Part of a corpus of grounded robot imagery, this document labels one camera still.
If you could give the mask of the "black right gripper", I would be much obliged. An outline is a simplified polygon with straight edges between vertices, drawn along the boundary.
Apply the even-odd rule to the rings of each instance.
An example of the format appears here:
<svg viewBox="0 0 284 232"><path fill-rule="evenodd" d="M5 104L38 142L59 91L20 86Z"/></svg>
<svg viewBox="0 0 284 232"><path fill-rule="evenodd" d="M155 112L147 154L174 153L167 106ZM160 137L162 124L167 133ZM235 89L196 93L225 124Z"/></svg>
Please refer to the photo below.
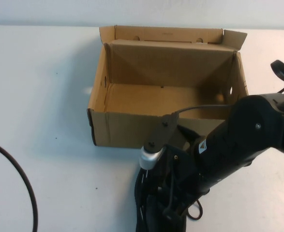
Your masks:
<svg viewBox="0 0 284 232"><path fill-rule="evenodd" d="M155 200L157 206L167 206L163 210L163 216L172 225L177 225L180 217L184 218L188 208L205 192L199 189L202 169L198 165L194 145L185 150L165 145L160 150L156 164L159 177ZM172 206L179 206L179 214Z"/></svg>

